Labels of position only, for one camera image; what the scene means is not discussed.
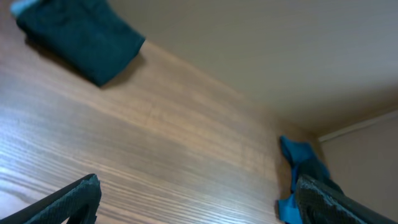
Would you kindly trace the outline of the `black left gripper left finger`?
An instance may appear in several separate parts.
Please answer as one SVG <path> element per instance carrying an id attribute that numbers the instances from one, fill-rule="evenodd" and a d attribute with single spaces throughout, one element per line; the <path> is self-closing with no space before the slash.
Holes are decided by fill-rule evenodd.
<path id="1" fill-rule="evenodd" d="M 96 174 L 88 174 L 3 218 L 1 224 L 94 224 L 100 200 L 100 181 Z"/>

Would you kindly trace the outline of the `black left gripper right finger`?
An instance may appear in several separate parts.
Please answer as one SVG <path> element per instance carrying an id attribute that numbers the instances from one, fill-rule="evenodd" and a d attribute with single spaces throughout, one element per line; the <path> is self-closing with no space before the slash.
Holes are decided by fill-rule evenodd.
<path id="1" fill-rule="evenodd" d="M 298 179 L 295 201 L 304 224 L 397 224 L 307 175 Z"/>

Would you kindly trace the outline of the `black shorts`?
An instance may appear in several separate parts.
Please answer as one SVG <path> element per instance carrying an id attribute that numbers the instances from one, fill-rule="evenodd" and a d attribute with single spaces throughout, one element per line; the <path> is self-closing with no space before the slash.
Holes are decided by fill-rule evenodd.
<path id="1" fill-rule="evenodd" d="M 105 0 L 39 0 L 15 19 L 29 40 L 96 86 L 121 73 L 146 40 Z"/>

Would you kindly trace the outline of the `black garment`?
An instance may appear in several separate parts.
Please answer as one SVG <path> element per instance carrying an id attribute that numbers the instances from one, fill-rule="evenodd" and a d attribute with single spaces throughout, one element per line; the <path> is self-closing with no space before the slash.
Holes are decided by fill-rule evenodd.
<path id="1" fill-rule="evenodd" d="M 298 175 L 307 175 L 327 185 L 329 188 L 343 194 L 340 186 L 331 180 L 328 169 L 317 158 L 311 158 L 303 161 L 298 166 Z"/>

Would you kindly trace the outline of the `light blue jeans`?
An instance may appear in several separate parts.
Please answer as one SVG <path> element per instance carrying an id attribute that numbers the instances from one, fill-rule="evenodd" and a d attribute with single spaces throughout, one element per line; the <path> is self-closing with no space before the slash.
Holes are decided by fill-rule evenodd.
<path id="1" fill-rule="evenodd" d="M 39 0 L 17 0 L 11 3 L 10 12 L 13 17 L 19 17 L 25 10 L 32 7 Z"/>

